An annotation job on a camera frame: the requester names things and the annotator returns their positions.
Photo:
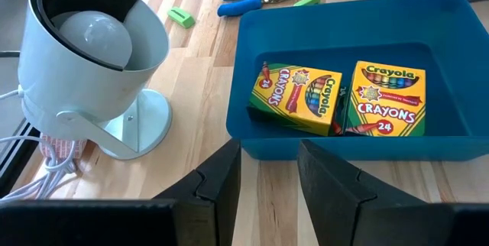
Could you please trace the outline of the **blue plastic bin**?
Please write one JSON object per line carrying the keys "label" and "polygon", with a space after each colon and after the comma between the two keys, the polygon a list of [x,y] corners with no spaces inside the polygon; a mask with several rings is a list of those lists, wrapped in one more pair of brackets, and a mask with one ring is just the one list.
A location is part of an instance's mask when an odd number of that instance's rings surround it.
{"label": "blue plastic bin", "polygon": [[[316,137],[252,121],[264,62],[351,78],[359,60],[423,69],[421,137]],[[240,20],[228,133],[258,160],[292,160],[308,139],[346,160],[470,160],[489,154],[489,33],[467,0],[359,0],[250,11]]]}

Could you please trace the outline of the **yellow green crayon box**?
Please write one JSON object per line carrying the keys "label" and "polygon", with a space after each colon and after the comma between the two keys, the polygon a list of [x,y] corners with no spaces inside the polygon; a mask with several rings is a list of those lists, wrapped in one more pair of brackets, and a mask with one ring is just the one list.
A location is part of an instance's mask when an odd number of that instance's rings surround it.
{"label": "yellow green crayon box", "polygon": [[361,60],[356,63],[345,103],[345,134],[423,136],[425,116],[425,70]]}
{"label": "yellow green crayon box", "polygon": [[283,63],[263,63],[248,101],[255,121],[321,136],[337,135],[342,74]]}

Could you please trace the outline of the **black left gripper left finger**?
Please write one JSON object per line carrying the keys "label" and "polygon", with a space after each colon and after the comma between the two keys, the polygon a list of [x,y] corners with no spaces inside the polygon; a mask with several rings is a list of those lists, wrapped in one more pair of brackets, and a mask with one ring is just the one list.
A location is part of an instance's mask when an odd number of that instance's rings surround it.
{"label": "black left gripper left finger", "polygon": [[156,195],[173,199],[171,246],[232,246],[241,189],[241,142],[231,139]]}

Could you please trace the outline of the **white desk lamp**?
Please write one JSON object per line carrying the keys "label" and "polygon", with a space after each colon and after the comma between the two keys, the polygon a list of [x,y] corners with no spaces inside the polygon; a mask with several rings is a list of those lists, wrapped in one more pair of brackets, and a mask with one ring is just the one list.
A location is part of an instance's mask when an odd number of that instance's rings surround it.
{"label": "white desk lamp", "polygon": [[172,111],[147,82],[170,49],[142,0],[28,0],[18,81],[26,119],[41,133],[90,140],[130,160],[167,134]]}

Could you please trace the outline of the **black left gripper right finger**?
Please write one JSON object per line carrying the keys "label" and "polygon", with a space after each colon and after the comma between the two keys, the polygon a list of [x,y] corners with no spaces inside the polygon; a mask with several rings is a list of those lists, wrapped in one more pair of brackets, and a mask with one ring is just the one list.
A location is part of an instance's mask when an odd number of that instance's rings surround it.
{"label": "black left gripper right finger", "polygon": [[450,245],[450,206],[424,202],[309,140],[297,162],[320,246]]}

